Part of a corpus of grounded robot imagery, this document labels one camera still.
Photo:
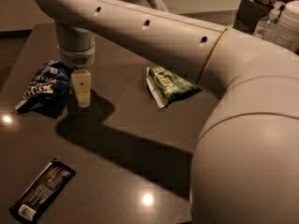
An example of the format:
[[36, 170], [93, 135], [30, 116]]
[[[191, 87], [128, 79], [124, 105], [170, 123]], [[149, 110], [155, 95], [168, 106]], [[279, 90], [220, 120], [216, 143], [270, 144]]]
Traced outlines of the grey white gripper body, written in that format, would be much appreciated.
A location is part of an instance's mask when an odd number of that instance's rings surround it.
[[73, 69], [83, 69], [94, 63], [94, 33], [63, 33], [58, 36], [58, 45], [61, 60], [66, 66]]

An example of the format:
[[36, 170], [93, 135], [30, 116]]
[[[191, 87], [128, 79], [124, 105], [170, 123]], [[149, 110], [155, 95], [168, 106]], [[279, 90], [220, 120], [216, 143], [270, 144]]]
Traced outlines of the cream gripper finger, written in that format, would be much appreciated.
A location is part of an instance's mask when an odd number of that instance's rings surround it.
[[78, 106], [88, 107], [91, 102], [91, 73], [87, 69], [75, 70], [71, 82]]

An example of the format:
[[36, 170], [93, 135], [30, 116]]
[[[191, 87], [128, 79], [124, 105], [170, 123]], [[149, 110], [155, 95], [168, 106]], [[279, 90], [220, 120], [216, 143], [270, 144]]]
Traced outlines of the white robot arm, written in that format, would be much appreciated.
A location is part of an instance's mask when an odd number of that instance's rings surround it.
[[192, 158], [193, 224], [299, 224], [299, 62], [236, 29], [118, 0], [36, 0], [220, 98]]

